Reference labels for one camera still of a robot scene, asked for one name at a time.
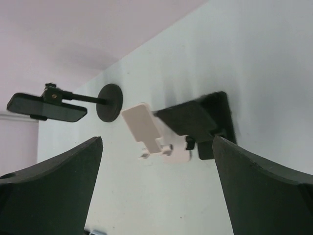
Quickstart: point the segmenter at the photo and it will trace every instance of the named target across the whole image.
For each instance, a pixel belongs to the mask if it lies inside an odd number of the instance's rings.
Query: pink wall
[[[47,82],[77,89],[206,1],[0,1],[0,111]]]
[[[38,123],[0,120],[0,176],[36,163]]]

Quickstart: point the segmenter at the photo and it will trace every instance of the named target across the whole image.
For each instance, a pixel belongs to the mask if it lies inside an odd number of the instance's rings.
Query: black mount
[[[236,143],[227,94],[217,92],[155,112],[179,136],[185,136],[186,150],[198,144],[199,158],[213,159],[212,143],[221,136]]]
[[[98,117],[104,122],[114,121],[118,117],[123,105],[123,93],[116,84],[105,85],[100,91],[98,98],[94,98],[63,91],[56,84],[47,83],[42,97],[44,101],[56,105],[61,105],[63,99],[95,103]]]

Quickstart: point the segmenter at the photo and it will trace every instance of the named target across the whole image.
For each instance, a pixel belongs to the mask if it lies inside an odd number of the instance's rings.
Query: white ceiling
[[[46,82],[74,90],[206,0],[0,0],[0,110]]]

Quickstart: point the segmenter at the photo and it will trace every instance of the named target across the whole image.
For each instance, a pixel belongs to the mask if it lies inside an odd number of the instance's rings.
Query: black suction cup
[[[113,122],[117,119],[123,105],[123,93],[120,87],[116,84],[105,85],[98,98],[105,99],[106,104],[97,104],[98,117],[104,122]]]

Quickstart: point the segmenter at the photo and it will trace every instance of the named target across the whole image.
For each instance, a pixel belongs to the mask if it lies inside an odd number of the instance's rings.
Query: white plastic part
[[[121,111],[136,142],[143,142],[140,159],[162,155],[166,163],[185,163],[190,160],[185,136],[178,136],[159,118],[153,116],[148,104],[140,103]]]

